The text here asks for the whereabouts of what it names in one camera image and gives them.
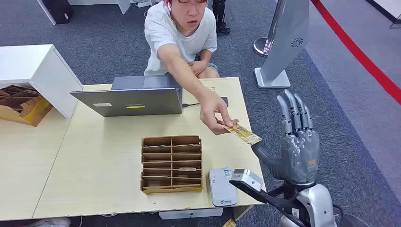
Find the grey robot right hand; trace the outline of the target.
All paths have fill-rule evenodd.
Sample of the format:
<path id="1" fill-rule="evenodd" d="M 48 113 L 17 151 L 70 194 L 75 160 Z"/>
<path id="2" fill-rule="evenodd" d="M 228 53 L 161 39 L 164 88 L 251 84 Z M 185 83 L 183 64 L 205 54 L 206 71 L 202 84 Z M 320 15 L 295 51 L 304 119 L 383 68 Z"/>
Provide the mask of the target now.
<path id="1" fill-rule="evenodd" d="M 300 95 L 292 94 L 287 89 L 284 92 L 289 105 L 282 96 L 277 96 L 284 131 L 280 141 L 280 157 L 269 155 L 259 142 L 251 145 L 251 148 L 274 178 L 293 184 L 312 184 L 318 170 L 320 136 L 314 129 L 309 108 Z"/>

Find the person's left hand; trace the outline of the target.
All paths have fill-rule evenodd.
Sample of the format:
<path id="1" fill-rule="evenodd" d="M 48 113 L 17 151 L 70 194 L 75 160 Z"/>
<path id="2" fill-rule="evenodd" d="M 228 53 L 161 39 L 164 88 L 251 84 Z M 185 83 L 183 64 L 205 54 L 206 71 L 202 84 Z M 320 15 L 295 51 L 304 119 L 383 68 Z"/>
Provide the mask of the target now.
<path id="1" fill-rule="evenodd" d="M 191 61 L 188 63 L 195 76 L 199 76 L 208 66 L 206 61 Z"/>

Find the person's right hand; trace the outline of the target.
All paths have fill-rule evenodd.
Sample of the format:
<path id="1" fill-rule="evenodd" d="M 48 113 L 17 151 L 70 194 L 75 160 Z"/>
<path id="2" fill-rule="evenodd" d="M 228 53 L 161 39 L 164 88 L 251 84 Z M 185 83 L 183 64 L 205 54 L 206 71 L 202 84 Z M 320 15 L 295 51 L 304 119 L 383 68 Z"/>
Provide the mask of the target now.
<path id="1" fill-rule="evenodd" d="M 198 98 L 201 121 L 215 134 L 228 133 L 224 126 L 234 127 L 238 119 L 231 119 L 227 105 L 215 92 L 206 89 Z"/>

